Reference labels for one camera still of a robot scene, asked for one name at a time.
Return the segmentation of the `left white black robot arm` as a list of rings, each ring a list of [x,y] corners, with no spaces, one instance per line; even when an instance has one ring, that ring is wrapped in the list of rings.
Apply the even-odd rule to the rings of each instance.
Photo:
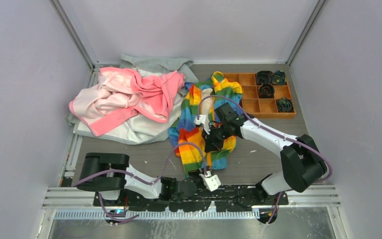
[[[197,192],[194,182],[170,177],[150,177],[129,164],[129,156],[116,153],[87,153],[80,179],[72,184],[83,191],[101,193],[114,206],[123,203],[124,190],[145,199],[181,201]]]

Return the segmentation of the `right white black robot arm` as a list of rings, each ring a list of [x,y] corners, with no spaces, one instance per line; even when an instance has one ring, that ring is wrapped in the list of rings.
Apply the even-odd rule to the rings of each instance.
[[[280,192],[294,190],[301,193],[329,173],[326,160],[309,135],[298,137],[283,133],[246,112],[238,114],[229,103],[216,108],[215,114],[220,120],[218,125],[207,115],[198,115],[194,119],[194,124],[202,127],[206,152],[220,149],[227,138],[236,136],[255,142],[279,157],[282,170],[256,184],[256,197],[261,204],[269,204]]]

